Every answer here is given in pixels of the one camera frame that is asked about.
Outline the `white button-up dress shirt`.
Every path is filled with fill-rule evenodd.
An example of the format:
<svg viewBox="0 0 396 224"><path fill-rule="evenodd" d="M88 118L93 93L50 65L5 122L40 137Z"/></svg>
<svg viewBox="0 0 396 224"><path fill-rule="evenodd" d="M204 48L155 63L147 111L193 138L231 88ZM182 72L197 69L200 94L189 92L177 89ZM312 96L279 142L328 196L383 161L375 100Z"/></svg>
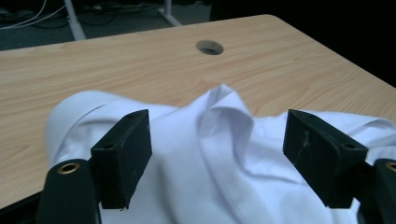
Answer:
<svg viewBox="0 0 396 224"><path fill-rule="evenodd" d="M74 94L49 115L49 164L88 159L119 119L142 109L152 156L130 207L102 211L104 224L358 224L356 206L325 207L283 155L287 116L252 117L226 85L181 108Z"/></svg>

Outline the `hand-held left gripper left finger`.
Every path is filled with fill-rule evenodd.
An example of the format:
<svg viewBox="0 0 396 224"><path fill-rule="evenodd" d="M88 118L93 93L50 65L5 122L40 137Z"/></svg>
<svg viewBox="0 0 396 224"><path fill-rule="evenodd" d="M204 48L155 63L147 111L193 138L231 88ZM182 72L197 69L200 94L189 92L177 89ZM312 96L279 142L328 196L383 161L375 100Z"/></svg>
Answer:
<svg viewBox="0 0 396 224"><path fill-rule="evenodd" d="M121 118L91 149L104 209L128 209L152 155L149 111Z"/></svg>

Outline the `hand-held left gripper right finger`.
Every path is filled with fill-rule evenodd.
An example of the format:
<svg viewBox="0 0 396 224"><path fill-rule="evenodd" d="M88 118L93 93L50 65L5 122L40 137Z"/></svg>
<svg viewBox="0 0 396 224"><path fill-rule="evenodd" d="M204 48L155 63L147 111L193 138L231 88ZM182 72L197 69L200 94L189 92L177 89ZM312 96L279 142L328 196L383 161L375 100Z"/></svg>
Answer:
<svg viewBox="0 0 396 224"><path fill-rule="evenodd" d="M330 208L348 208L354 176L368 148L325 120L304 111L288 111L283 153L308 186Z"/></svg>

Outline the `white metal stand frame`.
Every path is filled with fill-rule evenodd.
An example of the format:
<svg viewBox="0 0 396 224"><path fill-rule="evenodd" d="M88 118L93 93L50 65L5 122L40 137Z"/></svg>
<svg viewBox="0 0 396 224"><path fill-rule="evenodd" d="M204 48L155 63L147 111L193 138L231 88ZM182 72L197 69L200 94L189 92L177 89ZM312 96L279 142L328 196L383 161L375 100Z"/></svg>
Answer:
<svg viewBox="0 0 396 224"><path fill-rule="evenodd" d="M78 21L72 0L63 0L67 12L69 28L75 41L85 40L86 36ZM172 14L172 0L163 0L163 7L158 9L161 16L172 26L181 26L181 23Z"/></svg>

